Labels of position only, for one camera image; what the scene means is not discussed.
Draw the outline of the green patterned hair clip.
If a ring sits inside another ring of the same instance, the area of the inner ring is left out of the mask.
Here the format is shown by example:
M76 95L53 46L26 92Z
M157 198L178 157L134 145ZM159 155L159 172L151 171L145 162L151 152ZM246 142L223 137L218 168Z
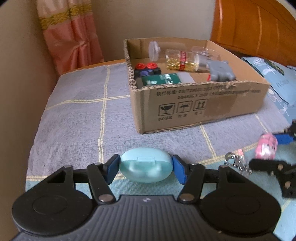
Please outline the green patterned hair clip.
M269 65L270 67L272 67L273 69L275 69L277 72L279 72L280 74L284 75L284 71L279 68L276 64L274 64L273 62L271 62L270 60L268 59L264 59L264 62Z

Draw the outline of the pink orange curtain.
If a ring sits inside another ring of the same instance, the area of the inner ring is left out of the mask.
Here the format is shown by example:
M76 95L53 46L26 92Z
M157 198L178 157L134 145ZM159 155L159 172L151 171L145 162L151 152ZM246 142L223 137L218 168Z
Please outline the pink orange curtain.
M91 1L36 1L45 42L57 73L101 63Z

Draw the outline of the wooden headboard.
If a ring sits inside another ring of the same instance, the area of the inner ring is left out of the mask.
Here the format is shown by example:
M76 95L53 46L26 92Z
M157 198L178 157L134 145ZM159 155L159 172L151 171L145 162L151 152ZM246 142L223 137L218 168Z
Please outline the wooden headboard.
M295 18L278 1L216 1L210 40L227 50L295 66Z

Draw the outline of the checked blanket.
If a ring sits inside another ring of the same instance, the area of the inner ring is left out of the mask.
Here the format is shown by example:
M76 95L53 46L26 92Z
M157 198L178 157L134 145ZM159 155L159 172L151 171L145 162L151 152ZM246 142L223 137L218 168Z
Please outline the checked blanket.
M258 113L202 126L141 135L134 126L124 63L68 73L59 78L30 151L26 189L64 165L84 169L138 147L158 148L185 162L217 169L228 152L254 156L263 133L290 125L268 95Z

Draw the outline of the clear jar happy label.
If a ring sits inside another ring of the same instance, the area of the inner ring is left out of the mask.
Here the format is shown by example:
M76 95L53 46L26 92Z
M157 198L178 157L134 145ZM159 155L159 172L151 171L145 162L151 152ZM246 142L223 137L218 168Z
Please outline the clear jar happy label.
M167 49L186 51L187 47L183 43L151 41L148 47L150 61L151 62L165 61Z

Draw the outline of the green medical bottle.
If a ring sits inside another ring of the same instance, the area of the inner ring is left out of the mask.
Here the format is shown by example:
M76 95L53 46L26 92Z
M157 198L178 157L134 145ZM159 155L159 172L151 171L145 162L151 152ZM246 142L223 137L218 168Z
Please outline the green medical bottle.
M144 86L181 84L181 83L194 83L194 79L191 77L189 73L170 73L170 74L143 76L142 83Z

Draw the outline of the clear jar red label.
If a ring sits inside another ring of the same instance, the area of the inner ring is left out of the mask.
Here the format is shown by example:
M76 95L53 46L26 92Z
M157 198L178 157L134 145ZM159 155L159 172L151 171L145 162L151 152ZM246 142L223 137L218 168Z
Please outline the clear jar red label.
M210 60L219 60L219 61L221 60L220 54L213 49L208 49L208 48L200 47L200 46L194 46L191 48L191 51L195 52L199 55L206 56L206 58L210 59Z

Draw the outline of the black toy car red wheels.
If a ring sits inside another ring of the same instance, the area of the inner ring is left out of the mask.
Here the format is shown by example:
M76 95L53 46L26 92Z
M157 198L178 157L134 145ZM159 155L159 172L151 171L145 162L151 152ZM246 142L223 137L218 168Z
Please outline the black toy car red wheels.
M149 76L149 75L160 75L161 69L158 67L157 63L149 62L147 64L137 63L134 68L134 79Z

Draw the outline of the grey elephant toy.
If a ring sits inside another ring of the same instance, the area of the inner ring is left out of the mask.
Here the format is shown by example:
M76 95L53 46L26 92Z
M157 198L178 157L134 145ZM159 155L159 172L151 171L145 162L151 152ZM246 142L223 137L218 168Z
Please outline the grey elephant toy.
M215 82L234 81L235 74L227 61L208 60L210 80Z

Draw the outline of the blue floral pillow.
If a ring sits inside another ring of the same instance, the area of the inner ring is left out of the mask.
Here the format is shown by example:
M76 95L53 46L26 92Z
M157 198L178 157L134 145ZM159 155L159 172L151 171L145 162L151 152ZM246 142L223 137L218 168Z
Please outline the blue floral pillow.
M270 83L268 97L291 123L295 119L295 66L284 66L271 61L284 71L285 74L282 75L267 65L263 58L242 57L241 59Z

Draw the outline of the golden capsule bottle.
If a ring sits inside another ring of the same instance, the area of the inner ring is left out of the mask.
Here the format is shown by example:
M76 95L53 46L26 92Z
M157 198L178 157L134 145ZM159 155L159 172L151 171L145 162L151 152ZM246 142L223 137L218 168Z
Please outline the golden capsule bottle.
M208 71L209 56L203 52L167 49L166 69L187 72Z

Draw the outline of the pink keychain charm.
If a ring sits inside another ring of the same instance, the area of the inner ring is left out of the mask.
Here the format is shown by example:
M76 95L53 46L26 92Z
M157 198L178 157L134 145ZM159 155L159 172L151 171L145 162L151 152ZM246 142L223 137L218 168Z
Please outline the pink keychain charm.
M254 157L260 160L273 160L275 158L278 141L271 133L266 133L260 136L255 148ZM232 168L238 169L239 173L245 177L252 173L249 167L249 160L246 159L243 149L237 150L236 153L228 152L225 155L224 164Z

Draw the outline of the mint earbud case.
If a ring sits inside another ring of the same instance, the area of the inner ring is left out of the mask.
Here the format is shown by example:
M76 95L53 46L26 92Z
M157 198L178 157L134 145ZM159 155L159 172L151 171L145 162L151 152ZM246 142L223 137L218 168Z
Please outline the mint earbud case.
M172 173L173 161L167 152L160 149L134 148L121 155L119 169L129 180L154 183Z

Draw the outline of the open cardboard box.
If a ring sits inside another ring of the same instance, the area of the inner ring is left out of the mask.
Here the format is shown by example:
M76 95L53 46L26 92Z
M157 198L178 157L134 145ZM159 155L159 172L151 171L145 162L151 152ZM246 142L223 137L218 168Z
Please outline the open cardboard box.
M187 49L195 46L215 50L228 61L236 80L213 82L208 73L182 74L189 83L138 87L134 68L148 63L152 41L182 43ZM133 119L138 133L155 133L197 126L260 110L270 84L249 64L231 52L207 40L187 38L140 38L124 41L125 60Z

